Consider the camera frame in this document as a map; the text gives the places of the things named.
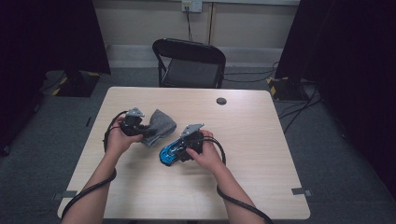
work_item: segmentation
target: chair seat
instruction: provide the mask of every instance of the chair seat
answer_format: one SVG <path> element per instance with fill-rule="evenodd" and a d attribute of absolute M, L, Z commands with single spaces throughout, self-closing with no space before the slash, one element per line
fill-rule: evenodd
<path fill-rule="evenodd" d="M 216 88 L 219 70 L 220 66 L 217 64 L 172 59 L 163 78 L 163 85 L 169 87 Z"/>

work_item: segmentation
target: blue plastic part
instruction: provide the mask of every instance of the blue plastic part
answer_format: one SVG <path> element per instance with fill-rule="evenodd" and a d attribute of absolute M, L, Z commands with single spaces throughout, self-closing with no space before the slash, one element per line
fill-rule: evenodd
<path fill-rule="evenodd" d="M 177 161 L 177 156 L 175 151 L 177 151 L 177 148 L 179 147 L 180 139 L 176 140 L 175 142 L 171 143 L 169 146 L 164 147 L 160 151 L 160 161 L 166 165 L 166 166 L 171 166 L 173 163 Z"/>

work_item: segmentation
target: forearm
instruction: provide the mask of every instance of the forearm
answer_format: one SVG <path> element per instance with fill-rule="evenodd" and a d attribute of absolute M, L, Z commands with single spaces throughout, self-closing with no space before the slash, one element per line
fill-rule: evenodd
<path fill-rule="evenodd" d="M 225 165 L 218 165 L 216 169 L 212 171 L 213 176 L 218 182 L 220 190 L 236 200 L 247 203 L 255 207 L 253 201 L 248 197 L 242 187 L 233 177 L 233 174 Z M 224 204 L 227 210 L 229 221 L 233 223 L 264 223 L 263 219 L 258 215 L 248 211 L 247 209 L 224 200 Z"/>
<path fill-rule="evenodd" d="M 106 154 L 83 189 L 102 182 L 114 172 L 119 156 Z M 64 216 L 62 223 L 102 223 L 110 183 L 78 200 Z"/>

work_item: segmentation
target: hand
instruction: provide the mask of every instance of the hand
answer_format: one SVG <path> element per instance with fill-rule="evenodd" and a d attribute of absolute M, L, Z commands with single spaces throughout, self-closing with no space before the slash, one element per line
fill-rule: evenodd
<path fill-rule="evenodd" d="M 128 136 L 120 129 L 120 123 L 123 117 L 118 117 L 111 128 L 107 139 L 106 154 L 115 154 L 120 157 L 132 143 L 139 142 L 143 138 L 143 134 Z"/>
<path fill-rule="evenodd" d="M 201 130 L 204 136 L 213 137 L 213 133 L 207 130 Z M 203 168 L 214 172 L 219 166 L 223 166 L 220 155 L 212 142 L 204 141 L 203 152 L 198 154 L 194 149 L 187 148 L 187 153 Z"/>

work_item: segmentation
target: gray carpet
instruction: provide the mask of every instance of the gray carpet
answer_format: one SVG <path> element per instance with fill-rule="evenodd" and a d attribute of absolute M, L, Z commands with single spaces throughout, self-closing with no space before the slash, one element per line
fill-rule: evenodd
<path fill-rule="evenodd" d="M 227 68 L 226 73 L 268 70 Z M 49 73 L 44 86 L 61 74 Z M 246 82 L 265 76 L 227 75 L 223 88 L 268 90 L 264 80 Z M 112 76 L 101 77 L 91 98 L 53 97 L 50 95 L 53 88 L 44 91 L 41 108 L 12 143 L 11 154 L 0 158 L 0 223 L 59 223 L 56 211 L 60 201 L 53 200 L 53 195 L 66 189 L 107 89 L 157 84 L 156 68 L 114 68 Z M 313 89 L 314 86 L 306 86 L 308 94 Z M 301 107 L 295 102 L 274 104 L 278 114 Z M 283 128 L 292 117 L 281 120 Z M 325 104 L 320 102 L 304 110 L 290 125 L 286 139 L 303 187 L 313 192 L 313 196 L 307 197 L 311 217 L 303 221 L 275 220 L 275 223 L 396 223 L 395 202 L 367 161 L 343 138 L 342 126 Z M 105 220 L 104 223 L 128 221 Z"/>

